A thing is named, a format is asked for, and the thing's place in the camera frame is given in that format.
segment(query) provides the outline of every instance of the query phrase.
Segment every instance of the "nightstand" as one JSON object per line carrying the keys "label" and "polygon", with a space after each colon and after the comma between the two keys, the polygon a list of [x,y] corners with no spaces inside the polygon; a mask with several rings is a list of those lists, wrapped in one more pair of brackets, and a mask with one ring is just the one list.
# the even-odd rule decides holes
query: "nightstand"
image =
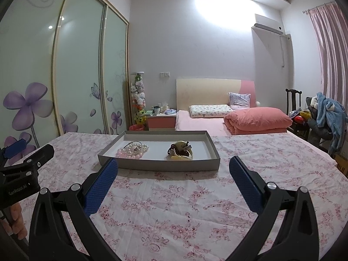
{"label": "nightstand", "polygon": [[152,131],[175,131],[176,113],[147,116],[147,125]]}

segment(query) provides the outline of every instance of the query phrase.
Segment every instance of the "chair back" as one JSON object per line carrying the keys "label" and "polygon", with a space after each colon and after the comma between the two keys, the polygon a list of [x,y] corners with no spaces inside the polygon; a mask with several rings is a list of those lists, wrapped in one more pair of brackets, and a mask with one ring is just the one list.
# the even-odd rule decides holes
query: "chair back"
{"label": "chair back", "polygon": [[295,89],[285,89],[286,91],[286,114],[289,115],[289,93],[291,93],[291,111],[294,111],[297,109],[296,104],[296,94],[299,94],[300,98],[300,105],[301,105],[301,94],[302,91],[297,91]]}

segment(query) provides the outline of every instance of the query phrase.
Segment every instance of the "headboard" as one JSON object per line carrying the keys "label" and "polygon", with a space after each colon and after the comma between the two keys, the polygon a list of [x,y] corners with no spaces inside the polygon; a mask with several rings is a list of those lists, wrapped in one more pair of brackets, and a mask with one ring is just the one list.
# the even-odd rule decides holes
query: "headboard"
{"label": "headboard", "polygon": [[191,105],[227,104],[229,92],[250,93],[250,107],[256,106],[253,81],[237,79],[177,79],[176,109],[189,110]]}

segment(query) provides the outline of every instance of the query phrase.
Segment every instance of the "air conditioner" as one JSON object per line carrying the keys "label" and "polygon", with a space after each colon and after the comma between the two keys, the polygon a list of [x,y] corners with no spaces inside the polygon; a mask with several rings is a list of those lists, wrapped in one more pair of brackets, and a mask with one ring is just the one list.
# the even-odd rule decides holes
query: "air conditioner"
{"label": "air conditioner", "polygon": [[276,20],[266,18],[262,15],[257,15],[257,14],[255,14],[255,20],[256,22],[254,27],[262,28],[262,29],[277,33],[279,35],[283,35],[283,28],[281,24],[277,22]]}

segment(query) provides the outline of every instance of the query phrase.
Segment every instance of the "yellow bag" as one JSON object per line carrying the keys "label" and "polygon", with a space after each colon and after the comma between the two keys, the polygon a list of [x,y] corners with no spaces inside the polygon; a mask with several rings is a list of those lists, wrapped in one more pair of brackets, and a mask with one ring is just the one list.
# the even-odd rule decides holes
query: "yellow bag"
{"label": "yellow bag", "polygon": [[303,117],[306,121],[308,121],[308,119],[312,118],[310,111],[301,111],[300,116]]}

